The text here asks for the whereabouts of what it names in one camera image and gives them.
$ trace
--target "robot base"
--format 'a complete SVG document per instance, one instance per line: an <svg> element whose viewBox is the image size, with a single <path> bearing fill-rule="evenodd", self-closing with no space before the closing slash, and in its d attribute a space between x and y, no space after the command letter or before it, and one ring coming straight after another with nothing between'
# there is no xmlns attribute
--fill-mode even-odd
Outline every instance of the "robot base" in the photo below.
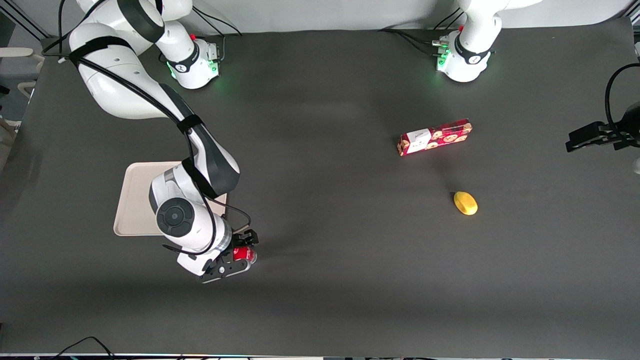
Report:
<svg viewBox="0 0 640 360"><path fill-rule="evenodd" d="M460 31L458 30L452 31L448 35L440 37L440 42L453 44L459 34ZM448 46L445 48L441 47L438 49L438 53L440 53L440 56L436 63L436 70L444 72L452 80L460 83L468 83L469 81L475 80L480 73L486 69L486 62L491 55L491 53L487 53L487 55L479 59L477 63L468 64L454 46L451 46L451 50L449 50Z"/></svg>
<svg viewBox="0 0 640 360"><path fill-rule="evenodd" d="M180 86L187 89L202 88L220 74L220 62L218 61L218 45L210 44L204 40L196 39L198 58L189 68L184 65L172 65L167 62L171 76L178 81Z"/></svg>

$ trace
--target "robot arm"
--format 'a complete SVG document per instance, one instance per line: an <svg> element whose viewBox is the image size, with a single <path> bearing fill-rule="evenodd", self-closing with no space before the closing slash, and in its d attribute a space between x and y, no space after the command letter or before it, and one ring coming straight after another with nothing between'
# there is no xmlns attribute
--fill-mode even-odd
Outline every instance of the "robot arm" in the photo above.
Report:
<svg viewBox="0 0 640 360"><path fill-rule="evenodd" d="M132 47L113 28L82 24L71 33L69 44L71 60L104 111L125 119L171 118L195 150L193 157L159 174L149 190L158 227L180 246L175 248L180 253L178 263L207 281L248 270L251 262L240 259L242 265L235 266L232 273L220 272L224 269L220 258L238 241L234 242L229 224L212 213L205 202L206 197L215 199L236 187L240 170L233 157L173 89L149 77ZM93 65L123 80L118 82ZM124 81L160 106L133 92L123 85Z"/></svg>
<svg viewBox="0 0 640 360"><path fill-rule="evenodd" d="M462 31L452 31L432 43L439 47L440 53L436 69L462 83L475 80L486 69L489 50L502 29L502 19L497 12L525 8L540 1L458 0L467 21Z"/></svg>
<svg viewBox="0 0 640 360"><path fill-rule="evenodd" d="M98 0L77 2L88 12ZM219 64L216 45L192 39L176 21L188 15L192 7L192 0L106 0L98 4L82 24L109 26L138 55L155 44L166 57L167 66L178 83L195 89L218 76Z"/></svg>

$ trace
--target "dark gray tabletop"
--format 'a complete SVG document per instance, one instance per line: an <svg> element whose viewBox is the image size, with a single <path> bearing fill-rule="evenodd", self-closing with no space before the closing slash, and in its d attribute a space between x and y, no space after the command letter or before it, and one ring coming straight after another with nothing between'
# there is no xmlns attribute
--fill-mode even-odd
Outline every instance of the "dark gray tabletop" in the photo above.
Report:
<svg viewBox="0 0 640 360"><path fill-rule="evenodd" d="M260 234L251 271L208 285L164 238L112 230L127 166L181 160L184 139L107 115L49 60L0 180L3 352L94 335L120 353L639 358L640 152L564 149L637 61L631 26L507 29L495 49L459 84L391 34L246 35L195 91L145 53L240 164L231 203ZM467 141L397 155L399 134L465 117Z"/></svg>

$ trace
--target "red cookie box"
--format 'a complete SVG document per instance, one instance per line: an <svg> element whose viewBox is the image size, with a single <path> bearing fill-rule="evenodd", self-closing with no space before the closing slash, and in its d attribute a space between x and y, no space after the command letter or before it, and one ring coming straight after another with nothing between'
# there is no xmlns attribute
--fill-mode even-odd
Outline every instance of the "red cookie box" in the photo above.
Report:
<svg viewBox="0 0 640 360"><path fill-rule="evenodd" d="M412 131L402 134L398 141L397 149L400 156L423 150L433 149L438 146L449 145L467 139L467 135L473 127L469 119L462 119L440 126Z"/></svg>

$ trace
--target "yellow lemon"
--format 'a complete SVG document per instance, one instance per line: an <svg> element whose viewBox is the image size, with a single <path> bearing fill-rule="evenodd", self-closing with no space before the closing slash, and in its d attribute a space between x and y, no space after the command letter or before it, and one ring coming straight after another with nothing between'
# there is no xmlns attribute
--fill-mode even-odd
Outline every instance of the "yellow lemon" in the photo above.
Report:
<svg viewBox="0 0 640 360"><path fill-rule="evenodd" d="M473 215L478 211L478 203L469 193L456 192L453 195L453 203L465 215Z"/></svg>

